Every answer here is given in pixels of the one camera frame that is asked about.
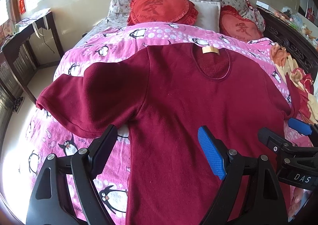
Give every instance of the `floral blanket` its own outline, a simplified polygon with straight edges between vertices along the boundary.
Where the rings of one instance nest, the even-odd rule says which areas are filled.
[[[85,69],[94,62],[119,62],[149,45],[181,42],[228,48],[253,59],[264,69],[289,104],[291,103],[287,85],[270,59],[269,51],[273,45],[271,40],[263,38],[244,43],[195,26],[163,22],[141,23],[124,28],[111,27],[95,34],[83,45],[65,53],[55,72],[54,79],[61,74],[83,76]],[[302,137],[287,125],[285,125],[285,136],[286,139],[299,146],[310,145],[307,137]],[[22,193],[24,195],[20,195],[20,197],[30,197],[38,172],[48,154],[72,155],[78,149],[88,147],[91,141],[92,139],[80,138],[71,134],[48,111],[36,109],[26,132],[28,147],[25,150],[28,151],[28,157],[20,156],[19,173],[25,188]],[[118,130],[118,141],[103,173],[94,180],[106,210],[116,224],[125,224],[129,174],[129,131],[128,127],[124,125]],[[68,176],[68,183],[75,212],[79,218],[84,220],[72,176]]]

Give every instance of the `penguin print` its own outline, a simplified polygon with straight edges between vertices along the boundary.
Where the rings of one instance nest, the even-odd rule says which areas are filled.
[[[175,29],[178,29],[178,28],[179,28],[178,25],[173,24],[173,23],[168,23],[168,24],[166,24],[166,25],[170,26],[171,28],[175,28]]]
[[[192,42],[196,43],[198,46],[209,46],[209,42],[202,39],[192,39]]]
[[[258,41],[258,40],[251,40],[251,41],[248,41],[247,43],[248,44],[256,44],[256,43],[259,43],[261,41]]]
[[[52,114],[49,111],[47,111],[47,110],[45,110],[45,111],[47,113],[47,118],[52,116]]]
[[[102,46],[99,50],[95,52],[98,53],[100,56],[106,56],[108,54],[109,48],[107,45]]]
[[[290,99],[290,94],[287,97],[287,101],[288,101],[289,104],[292,102],[292,100]]]
[[[69,141],[65,141],[64,144],[58,144],[61,149],[63,149],[65,156],[74,155],[78,148],[74,143],[74,135],[72,134],[72,138]]]
[[[135,31],[131,32],[129,36],[135,39],[139,37],[144,37],[146,30],[147,29],[136,29]]]
[[[25,137],[30,138],[34,133],[35,122],[31,121],[28,129],[26,130]]]
[[[112,187],[113,185],[109,185],[99,192],[101,200],[114,214],[116,214],[115,211],[126,213],[127,190],[112,190]]]
[[[39,165],[40,156],[32,151],[31,155],[29,156],[29,172],[31,171],[38,175],[38,165]]]
[[[256,58],[261,59],[261,57],[260,57],[259,55],[254,54],[254,53],[252,53],[252,52],[249,52],[249,53],[250,53],[252,56],[256,57]]]
[[[72,64],[71,67],[68,69],[68,75],[77,76],[79,73],[80,65]]]
[[[223,36],[220,36],[219,39],[221,39],[223,42],[225,42],[225,43],[227,43],[227,44],[230,44],[230,43],[231,43],[228,39],[226,39],[226,38],[223,37]]]
[[[271,75],[278,81],[278,83],[281,83],[281,80],[280,80],[280,77],[279,77],[277,71],[273,71],[273,73]]]
[[[117,141],[120,143],[130,144],[130,141],[128,139],[129,136],[129,129],[127,124],[123,124],[122,127],[120,127],[117,131]]]

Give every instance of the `heart-shaped cushion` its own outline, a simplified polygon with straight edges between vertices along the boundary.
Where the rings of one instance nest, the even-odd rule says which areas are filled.
[[[221,11],[220,33],[244,42],[263,37],[256,24],[250,19],[242,18],[235,9]]]
[[[131,0],[128,26],[151,21],[193,25],[198,11],[189,0]]]

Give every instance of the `carved wooden headboard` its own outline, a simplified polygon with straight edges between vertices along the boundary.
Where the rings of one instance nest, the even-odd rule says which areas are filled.
[[[315,80],[318,70],[318,52],[296,30],[289,27],[280,19],[270,13],[259,9],[265,19],[264,36],[285,47],[297,61],[300,68],[310,73]]]

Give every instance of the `shirt sleeve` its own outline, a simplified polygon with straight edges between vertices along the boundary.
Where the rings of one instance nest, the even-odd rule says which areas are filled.
[[[149,72],[147,48],[119,63],[94,63],[83,77],[62,74],[42,91],[37,107],[75,135],[96,138],[109,124],[120,127],[138,113]]]
[[[286,75],[286,84],[292,100],[292,107],[289,106],[286,99],[267,75],[264,75],[264,79],[269,100],[275,108],[283,114],[284,119],[296,117],[300,108],[300,96],[297,87],[289,79],[289,76]]]

